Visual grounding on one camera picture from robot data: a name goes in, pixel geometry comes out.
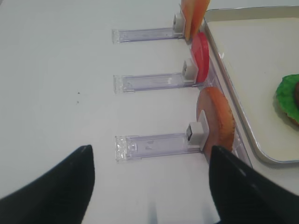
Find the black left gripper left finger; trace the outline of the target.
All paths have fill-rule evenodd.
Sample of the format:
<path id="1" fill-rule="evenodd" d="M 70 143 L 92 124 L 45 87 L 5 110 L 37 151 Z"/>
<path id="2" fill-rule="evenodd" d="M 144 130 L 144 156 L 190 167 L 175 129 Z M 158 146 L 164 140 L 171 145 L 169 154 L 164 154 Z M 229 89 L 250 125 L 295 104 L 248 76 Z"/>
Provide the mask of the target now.
<path id="1" fill-rule="evenodd" d="M 51 170 L 0 200 L 2 224 L 80 224 L 93 194 L 91 145 L 81 146 Z"/>

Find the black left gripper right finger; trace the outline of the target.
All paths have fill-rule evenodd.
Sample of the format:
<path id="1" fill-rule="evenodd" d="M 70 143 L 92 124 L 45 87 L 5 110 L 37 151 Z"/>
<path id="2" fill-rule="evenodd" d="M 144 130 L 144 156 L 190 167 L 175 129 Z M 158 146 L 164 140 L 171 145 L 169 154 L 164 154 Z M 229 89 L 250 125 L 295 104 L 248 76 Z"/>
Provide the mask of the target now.
<path id="1" fill-rule="evenodd" d="M 209 188 L 221 224 L 297 224 L 298 195 L 256 172 L 227 149 L 213 146 Z"/>

